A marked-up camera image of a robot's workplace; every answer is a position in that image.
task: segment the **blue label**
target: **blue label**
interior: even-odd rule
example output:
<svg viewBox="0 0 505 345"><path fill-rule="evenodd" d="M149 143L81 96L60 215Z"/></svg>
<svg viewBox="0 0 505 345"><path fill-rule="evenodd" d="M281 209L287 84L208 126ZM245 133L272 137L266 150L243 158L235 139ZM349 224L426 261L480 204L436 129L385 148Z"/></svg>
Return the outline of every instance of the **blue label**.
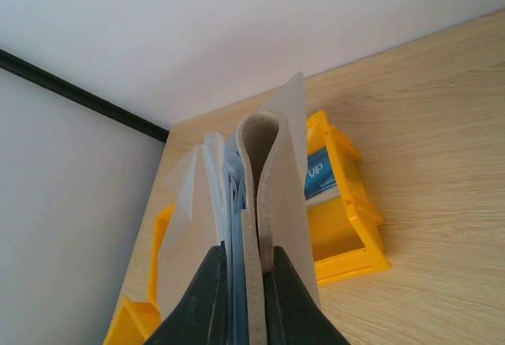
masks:
<svg viewBox="0 0 505 345"><path fill-rule="evenodd" d="M305 199L314 197L337 184L326 148L312 154L309 157L308 164L309 168L304 189Z"/></svg>

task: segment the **black bar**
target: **black bar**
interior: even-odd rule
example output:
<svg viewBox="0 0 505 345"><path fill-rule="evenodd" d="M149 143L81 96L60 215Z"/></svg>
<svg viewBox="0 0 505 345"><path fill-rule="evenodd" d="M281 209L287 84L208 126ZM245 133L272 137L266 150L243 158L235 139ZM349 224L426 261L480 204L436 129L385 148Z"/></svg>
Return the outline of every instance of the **black bar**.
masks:
<svg viewBox="0 0 505 345"><path fill-rule="evenodd" d="M64 81L63 79L16 57L15 55L7 53L2 49L0 49L0 68L55 92L58 95L64 96L65 98L79 103L90 110L94 110L99 114L112 118L116 122L120 122L125 126L129 126L130 128L147 134L158 141L166 142L166 139L168 138L168 130L157 126L152 122L148 122L147 120L144 120L127 110L123 110L122 108L109 103L74 84Z"/></svg>

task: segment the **wooden table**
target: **wooden table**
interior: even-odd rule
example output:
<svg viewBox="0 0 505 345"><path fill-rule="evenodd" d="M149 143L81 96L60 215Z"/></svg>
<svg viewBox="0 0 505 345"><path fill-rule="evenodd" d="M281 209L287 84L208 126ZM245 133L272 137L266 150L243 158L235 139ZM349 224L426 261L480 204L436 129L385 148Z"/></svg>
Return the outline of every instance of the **wooden table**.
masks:
<svg viewBox="0 0 505 345"><path fill-rule="evenodd" d="M309 112L361 150L392 270L320 289L351 343L503 343L505 10L306 80ZM146 300L155 217L172 166L229 135L271 93L170 131L120 299Z"/></svg>

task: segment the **white wall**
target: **white wall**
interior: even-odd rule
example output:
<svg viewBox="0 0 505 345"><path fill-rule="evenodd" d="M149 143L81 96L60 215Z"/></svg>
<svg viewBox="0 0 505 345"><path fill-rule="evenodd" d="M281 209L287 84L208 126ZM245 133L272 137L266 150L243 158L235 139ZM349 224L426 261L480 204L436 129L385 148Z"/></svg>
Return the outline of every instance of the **white wall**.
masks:
<svg viewBox="0 0 505 345"><path fill-rule="evenodd" d="M163 144L0 70L0 344L103 341Z"/></svg>
<svg viewBox="0 0 505 345"><path fill-rule="evenodd" d="M505 0L0 0L0 44L168 127Z"/></svg>

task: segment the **wood grain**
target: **wood grain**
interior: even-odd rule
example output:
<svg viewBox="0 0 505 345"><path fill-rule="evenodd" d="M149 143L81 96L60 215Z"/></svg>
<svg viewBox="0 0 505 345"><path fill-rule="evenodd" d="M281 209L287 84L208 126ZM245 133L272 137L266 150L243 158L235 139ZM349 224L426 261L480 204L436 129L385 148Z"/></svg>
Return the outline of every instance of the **wood grain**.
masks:
<svg viewBox="0 0 505 345"><path fill-rule="evenodd" d="M503 343L505 10L306 80L361 150L392 270L320 289L356 344ZM172 166L205 133L231 134L266 93L175 126L121 296L146 300L152 228Z"/></svg>

